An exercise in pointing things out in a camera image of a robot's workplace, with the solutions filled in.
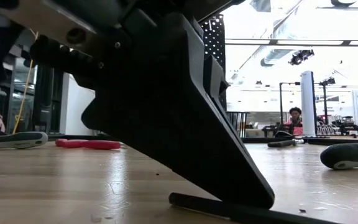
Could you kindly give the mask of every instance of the ceiling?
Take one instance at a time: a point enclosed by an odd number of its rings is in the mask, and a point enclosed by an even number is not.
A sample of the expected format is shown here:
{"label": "ceiling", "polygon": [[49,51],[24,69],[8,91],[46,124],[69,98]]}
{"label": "ceiling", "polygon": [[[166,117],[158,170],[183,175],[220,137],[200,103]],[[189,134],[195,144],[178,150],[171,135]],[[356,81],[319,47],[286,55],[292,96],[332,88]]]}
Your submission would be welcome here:
{"label": "ceiling", "polygon": [[[268,3],[271,10],[266,10]],[[339,8],[331,0],[248,0],[223,14],[227,39],[358,40],[358,1]],[[291,53],[299,49],[226,45],[227,79],[233,85],[255,85],[256,80],[277,85],[299,81],[301,72],[312,70],[316,81],[333,76],[339,85],[358,85],[358,47],[311,49],[313,58],[291,66]]]}

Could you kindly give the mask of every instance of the wooden workbench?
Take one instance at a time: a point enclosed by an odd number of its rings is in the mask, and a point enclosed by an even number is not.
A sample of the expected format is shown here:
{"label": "wooden workbench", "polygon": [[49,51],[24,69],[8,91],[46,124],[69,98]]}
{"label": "wooden workbench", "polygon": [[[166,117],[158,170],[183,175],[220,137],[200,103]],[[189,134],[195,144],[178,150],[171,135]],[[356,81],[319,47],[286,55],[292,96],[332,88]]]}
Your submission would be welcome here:
{"label": "wooden workbench", "polygon": [[[273,210],[358,223],[358,169],[329,170],[319,161],[321,146],[247,148],[275,191]],[[0,150],[0,224],[82,224],[99,218],[98,223],[114,224],[231,223],[172,208],[171,192],[213,198],[133,149],[58,149],[48,143],[41,149]]]}

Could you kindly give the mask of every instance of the black screwdriver handle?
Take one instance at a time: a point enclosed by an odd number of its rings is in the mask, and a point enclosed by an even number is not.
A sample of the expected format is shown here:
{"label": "black screwdriver handle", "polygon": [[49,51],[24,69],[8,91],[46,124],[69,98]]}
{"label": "black screwdriver handle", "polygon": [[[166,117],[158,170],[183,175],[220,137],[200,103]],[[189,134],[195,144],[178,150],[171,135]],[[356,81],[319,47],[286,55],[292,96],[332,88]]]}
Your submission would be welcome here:
{"label": "black screwdriver handle", "polygon": [[320,154],[321,162],[331,169],[358,167],[358,143],[343,143],[329,146]]}
{"label": "black screwdriver handle", "polygon": [[295,140],[285,140],[285,141],[279,141],[279,142],[269,142],[267,143],[268,147],[287,147],[287,146],[293,146],[296,144]]}
{"label": "black screwdriver handle", "polygon": [[0,136],[0,148],[11,147],[26,149],[41,146],[48,142],[48,135],[43,132],[25,132],[7,136]]}

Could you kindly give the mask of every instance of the red object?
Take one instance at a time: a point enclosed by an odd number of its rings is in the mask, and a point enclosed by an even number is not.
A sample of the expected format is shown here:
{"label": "red object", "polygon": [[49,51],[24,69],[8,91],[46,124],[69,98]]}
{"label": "red object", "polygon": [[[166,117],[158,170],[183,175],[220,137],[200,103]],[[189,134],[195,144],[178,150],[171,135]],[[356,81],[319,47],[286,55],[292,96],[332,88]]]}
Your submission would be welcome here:
{"label": "red object", "polygon": [[67,139],[57,139],[55,141],[56,146],[65,147],[65,148],[78,148],[85,147],[88,149],[119,149],[121,144],[116,141],[102,141],[102,140],[67,140]]}

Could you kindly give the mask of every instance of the dark hair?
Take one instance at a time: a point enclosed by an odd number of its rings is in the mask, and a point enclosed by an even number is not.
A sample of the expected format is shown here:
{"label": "dark hair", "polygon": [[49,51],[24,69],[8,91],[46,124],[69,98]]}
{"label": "dark hair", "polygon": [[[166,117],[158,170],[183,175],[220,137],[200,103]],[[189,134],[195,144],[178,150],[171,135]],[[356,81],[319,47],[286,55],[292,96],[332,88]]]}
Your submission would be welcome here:
{"label": "dark hair", "polygon": [[290,114],[292,114],[292,112],[294,112],[294,111],[297,111],[299,114],[302,114],[302,110],[297,108],[297,107],[291,108],[290,109]]}

